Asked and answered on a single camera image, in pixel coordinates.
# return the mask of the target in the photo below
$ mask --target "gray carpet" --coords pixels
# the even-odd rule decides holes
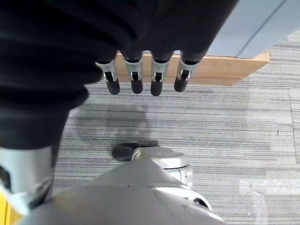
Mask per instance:
[[[270,50],[271,62],[233,87],[197,86],[160,97],[145,85],[117,96],[104,83],[72,110],[54,192],[114,168],[112,146],[158,143],[184,152],[194,189],[229,224],[300,224],[300,31]]]

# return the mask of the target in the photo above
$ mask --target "wooden panel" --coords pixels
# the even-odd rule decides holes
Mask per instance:
[[[166,84],[174,84],[180,55],[174,54],[167,70]],[[119,81],[129,83],[125,61],[120,53],[116,57]],[[143,55],[143,83],[151,82],[151,54]],[[269,52],[264,52],[253,59],[237,59],[234,57],[205,56],[193,74],[191,85],[223,85],[231,86],[247,77],[269,62]]]

